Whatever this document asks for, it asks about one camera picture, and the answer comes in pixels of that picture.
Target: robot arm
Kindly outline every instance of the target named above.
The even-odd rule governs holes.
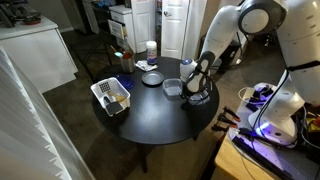
[[[319,7],[320,2],[312,0],[246,0],[239,7],[221,8],[210,25],[198,65],[185,83],[186,89],[190,93],[203,91],[208,66],[217,62],[238,30],[245,35],[276,30],[287,72],[274,96],[249,116],[249,123],[269,140],[292,144],[297,128],[290,116],[304,100],[320,104]]]
[[[186,91],[189,94],[203,91],[204,76],[208,74],[213,64],[221,64],[217,59],[229,46],[239,29],[248,35],[270,32],[280,26],[285,13],[282,6],[270,0],[247,0],[240,7],[221,8],[209,27],[198,65],[186,81]]]

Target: white door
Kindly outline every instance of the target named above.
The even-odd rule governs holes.
[[[155,40],[155,0],[131,0],[137,52],[146,51],[146,42]]]
[[[163,0],[161,56],[181,59],[189,0]]]

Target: white basket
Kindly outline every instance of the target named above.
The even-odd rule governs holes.
[[[99,81],[91,86],[91,90],[99,100],[101,106],[107,111],[109,116],[112,115],[110,115],[108,110],[106,109],[107,104],[104,101],[104,97],[107,96],[107,98],[110,99],[111,102],[116,102],[116,98],[108,94],[109,91],[126,97],[125,100],[120,102],[122,110],[116,112],[115,114],[118,114],[119,112],[125,110],[127,107],[130,107],[130,93],[120,84],[120,82],[116,78],[108,78]]]

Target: purple light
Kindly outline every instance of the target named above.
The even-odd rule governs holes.
[[[267,122],[263,123],[260,127],[258,127],[258,128],[256,129],[257,134],[258,134],[259,136],[262,136],[262,131],[263,131],[264,129],[266,129],[269,125],[270,125],[270,124],[267,123]]]

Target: bottle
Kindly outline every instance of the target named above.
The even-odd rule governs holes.
[[[157,63],[157,43],[155,41],[147,41],[147,62],[150,65]]]

